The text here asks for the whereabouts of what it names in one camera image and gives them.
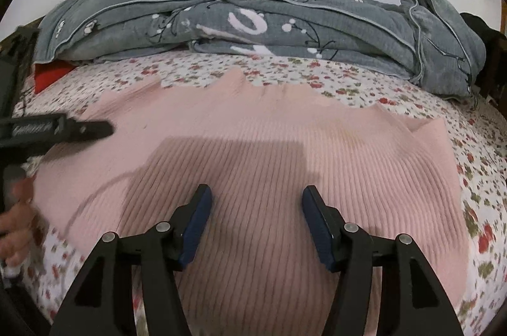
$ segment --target blue gripper pad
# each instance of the blue gripper pad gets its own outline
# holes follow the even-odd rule
[[[335,272],[335,258],[332,250],[333,237],[308,187],[303,191],[303,213],[310,229],[313,243],[317,249],[320,262],[323,263],[330,272]]]
[[[206,227],[206,222],[208,221],[209,214],[211,213],[212,198],[211,189],[206,187],[206,190],[202,194],[201,200],[197,204],[194,214],[192,214],[190,222],[183,233],[183,251],[178,259],[182,268],[185,268],[192,262],[192,260],[194,260],[197,247],[201,241],[202,232]]]

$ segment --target bed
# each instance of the bed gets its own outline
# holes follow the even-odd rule
[[[67,111],[78,116],[103,92],[120,91],[159,75],[165,86],[206,86],[233,66],[257,86],[308,83],[352,107],[380,103],[412,117],[445,117],[461,179],[463,217],[470,234],[466,293],[456,313],[466,336],[479,335],[507,295],[507,169],[503,117],[483,99],[443,101],[407,81],[318,59],[224,56],[173,51],[114,63],[81,66],[37,96],[29,91],[17,114]],[[34,172],[37,160],[29,165]],[[40,245],[24,266],[24,284],[48,319],[54,318],[84,257],[52,226],[41,223]],[[134,291],[138,334],[146,335],[141,297]]]

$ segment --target silver screw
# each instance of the silver screw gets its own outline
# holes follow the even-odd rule
[[[115,237],[116,235],[112,231],[109,231],[102,235],[102,242],[106,243],[112,242],[113,240],[115,240]]]
[[[355,223],[346,223],[344,226],[345,230],[349,233],[356,233],[359,230],[359,226]]]
[[[400,242],[402,242],[405,245],[409,245],[412,243],[412,238],[404,233],[400,235]]]
[[[163,232],[168,231],[169,229],[171,229],[171,225],[169,223],[167,223],[166,221],[162,221],[162,222],[160,222],[157,225],[156,229],[160,233],[163,233]]]

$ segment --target pink cloth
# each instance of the pink cloth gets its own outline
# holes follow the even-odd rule
[[[308,85],[255,87],[240,70],[207,88],[143,82],[83,118],[107,118],[116,132],[52,149],[34,203],[87,254],[106,231],[167,220],[207,183],[211,217],[177,278],[188,321],[209,334],[321,334],[338,276],[320,264],[303,217],[309,184],[371,234],[413,236],[454,305],[465,291],[466,228],[442,119],[349,108]],[[376,315],[378,277],[372,292]]]

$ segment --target human hand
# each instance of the human hand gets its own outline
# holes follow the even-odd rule
[[[22,179],[12,186],[12,194],[18,199],[9,211],[0,214],[0,259],[7,266],[16,267],[28,257],[33,240],[32,228],[35,210],[30,206],[34,198],[34,177]]]

